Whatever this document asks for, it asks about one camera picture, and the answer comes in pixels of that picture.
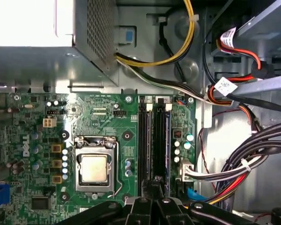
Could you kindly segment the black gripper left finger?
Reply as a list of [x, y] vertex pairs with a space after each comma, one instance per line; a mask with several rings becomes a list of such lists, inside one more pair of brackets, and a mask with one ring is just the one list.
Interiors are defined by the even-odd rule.
[[81, 213], [69, 217], [59, 225], [150, 225], [153, 208], [152, 181], [144, 180], [142, 196], [133, 199], [131, 204], [122, 206], [116, 201], [106, 201]]

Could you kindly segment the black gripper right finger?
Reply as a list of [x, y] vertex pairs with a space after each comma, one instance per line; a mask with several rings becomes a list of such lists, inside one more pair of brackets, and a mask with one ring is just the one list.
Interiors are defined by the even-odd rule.
[[188, 208], [164, 195], [164, 182], [154, 179], [154, 201], [162, 225], [247, 225], [248, 220], [206, 202], [196, 201]]

